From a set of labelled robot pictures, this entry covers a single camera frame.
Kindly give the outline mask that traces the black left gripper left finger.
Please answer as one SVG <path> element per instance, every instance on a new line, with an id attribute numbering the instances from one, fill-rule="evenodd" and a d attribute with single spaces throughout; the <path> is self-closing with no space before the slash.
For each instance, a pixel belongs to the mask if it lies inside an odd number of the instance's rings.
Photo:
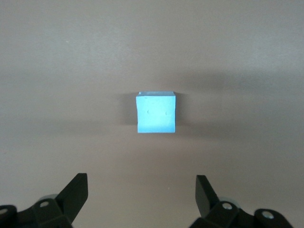
<path id="1" fill-rule="evenodd" d="M 55 198 L 37 201 L 24 211 L 1 205 L 2 228 L 71 228 L 88 198 L 86 173 L 77 174 Z"/>

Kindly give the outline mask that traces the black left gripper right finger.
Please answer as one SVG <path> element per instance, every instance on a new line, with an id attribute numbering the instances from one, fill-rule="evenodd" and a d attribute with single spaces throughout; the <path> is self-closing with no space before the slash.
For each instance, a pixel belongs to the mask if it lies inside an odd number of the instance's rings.
<path id="1" fill-rule="evenodd" d="M 191 228 L 290 228 L 289 221 L 272 209 L 257 209 L 253 215 L 236 204 L 220 200 L 205 175 L 196 176 L 195 200 L 200 212 Z"/>

